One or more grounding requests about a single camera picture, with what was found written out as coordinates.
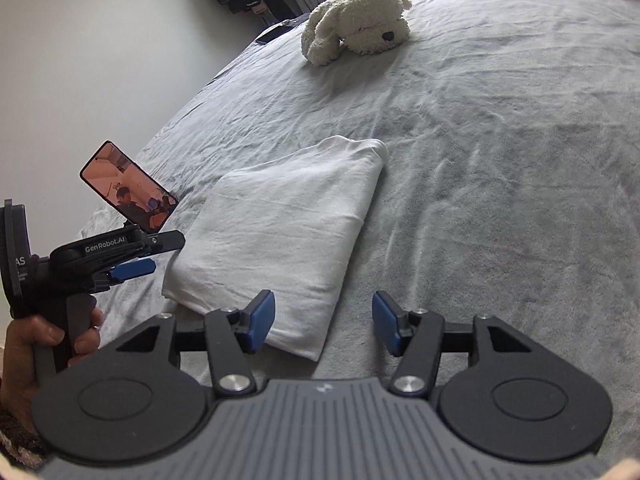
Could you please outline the person's dark sleeve forearm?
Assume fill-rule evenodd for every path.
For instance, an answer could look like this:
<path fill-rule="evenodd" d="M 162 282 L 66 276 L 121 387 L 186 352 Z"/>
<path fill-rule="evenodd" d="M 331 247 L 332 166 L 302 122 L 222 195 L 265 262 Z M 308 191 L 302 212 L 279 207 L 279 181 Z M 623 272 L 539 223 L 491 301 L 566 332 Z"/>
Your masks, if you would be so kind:
<path fill-rule="evenodd" d="M 40 437 L 27 430 L 8 410 L 1 408 L 1 454 L 12 465 L 38 469 L 47 455 Z"/>

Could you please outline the person's left hand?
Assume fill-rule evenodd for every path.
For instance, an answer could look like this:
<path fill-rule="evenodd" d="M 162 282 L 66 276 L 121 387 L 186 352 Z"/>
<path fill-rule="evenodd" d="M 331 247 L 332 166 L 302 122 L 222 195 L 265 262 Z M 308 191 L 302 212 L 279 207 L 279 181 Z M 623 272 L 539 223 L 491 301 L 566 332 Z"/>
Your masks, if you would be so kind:
<path fill-rule="evenodd" d="M 38 392 L 34 349 L 58 346 L 64 330 L 40 315 L 13 320 L 6 330 L 1 405 L 30 434 L 36 430 L 32 423 L 32 399 Z"/>

